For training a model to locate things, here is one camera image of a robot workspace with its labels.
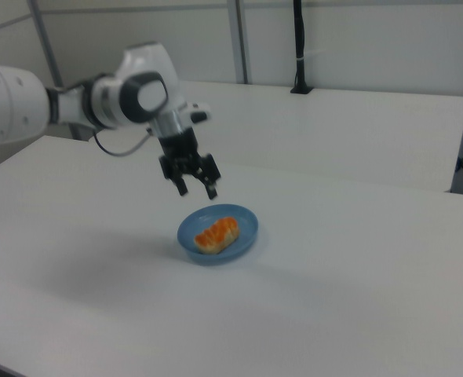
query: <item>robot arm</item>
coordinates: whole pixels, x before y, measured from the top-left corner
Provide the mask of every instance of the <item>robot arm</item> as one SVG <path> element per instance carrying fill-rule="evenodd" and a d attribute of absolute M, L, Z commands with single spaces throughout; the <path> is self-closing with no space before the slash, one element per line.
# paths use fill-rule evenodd
<path fill-rule="evenodd" d="M 184 174 L 199 179 L 209 198 L 220 173 L 211 155 L 200 156 L 193 125 L 207 120 L 203 104 L 189 104 L 180 92 L 176 70 L 156 42 L 132 46 L 113 75 L 62 89 L 45 89 L 28 71 L 0 67 L 0 144 L 37 136 L 49 123 L 77 123 L 93 131 L 151 124 L 164 152 L 160 163 L 184 195 Z"/>

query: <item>white desk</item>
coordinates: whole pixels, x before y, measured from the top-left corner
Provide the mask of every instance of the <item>white desk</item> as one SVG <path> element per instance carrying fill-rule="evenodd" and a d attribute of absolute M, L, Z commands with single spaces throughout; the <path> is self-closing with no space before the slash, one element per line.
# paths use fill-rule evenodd
<path fill-rule="evenodd" d="M 260 221 L 227 265 L 175 240 L 209 204 L 44 137 L 0 165 L 0 364 L 47 376 L 463 375 L 463 196 L 217 161 Z"/>
<path fill-rule="evenodd" d="M 463 133 L 463 98 L 182 82 L 189 101 L 210 105 L 195 128 L 216 161 L 444 192 Z M 144 130 L 103 132 L 124 150 Z"/>

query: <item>blue plate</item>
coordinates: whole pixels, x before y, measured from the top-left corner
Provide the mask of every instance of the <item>blue plate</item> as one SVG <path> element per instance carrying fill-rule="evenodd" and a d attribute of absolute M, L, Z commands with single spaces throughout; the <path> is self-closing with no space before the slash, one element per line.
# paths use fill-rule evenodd
<path fill-rule="evenodd" d="M 219 254 L 201 254 L 193 241 L 195 236 L 209 228 L 216 220 L 227 216 L 233 216 L 239 223 L 239 238 Z M 177 230 L 177 240 L 186 249 L 188 256 L 196 262 L 227 262 L 244 254 L 251 247 L 256 239 L 257 228 L 257 217 L 247 208 L 235 204 L 217 204 L 197 210 L 185 218 Z"/>

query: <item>white wall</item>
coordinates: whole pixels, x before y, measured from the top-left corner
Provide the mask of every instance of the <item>white wall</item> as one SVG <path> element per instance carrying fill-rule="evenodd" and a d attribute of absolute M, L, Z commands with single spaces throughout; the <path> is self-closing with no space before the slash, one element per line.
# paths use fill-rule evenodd
<path fill-rule="evenodd" d="M 246 1 L 245 10 L 250 78 L 256 84 L 292 86 L 292 4 L 251 3 Z M 463 96 L 463 5 L 306 5 L 303 13 L 305 52 L 318 52 L 306 60 L 308 83 Z M 463 192 L 461 173 L 454 191 Z"/>
<path fill-rule="evenodd" d="M 0 0 L 0 65 L 27 69 L 53 85 L 26 0 Z M 0 163 L 34 140 L 0 146 Z"/>
<path fill-rule="evenodd" d="M 167 48 L 180 79 L 237 81 L 226 0 L 40 1 L 40 6 L 66 85 L 115 71 L 127 46 L 151 40 Z"/>

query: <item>black stand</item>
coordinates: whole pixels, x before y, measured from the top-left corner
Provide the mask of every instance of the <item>black stand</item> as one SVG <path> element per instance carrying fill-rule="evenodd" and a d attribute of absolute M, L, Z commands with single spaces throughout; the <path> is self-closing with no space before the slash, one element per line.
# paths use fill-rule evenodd
<path fill-rule="evenodd" d="M 301 12 L 301 0 L 293 0 L 294 36 L 296 39 L 296 81 L 291 93 L 308 94 L 313 88 L 304 80 L 304 24 Z"/>

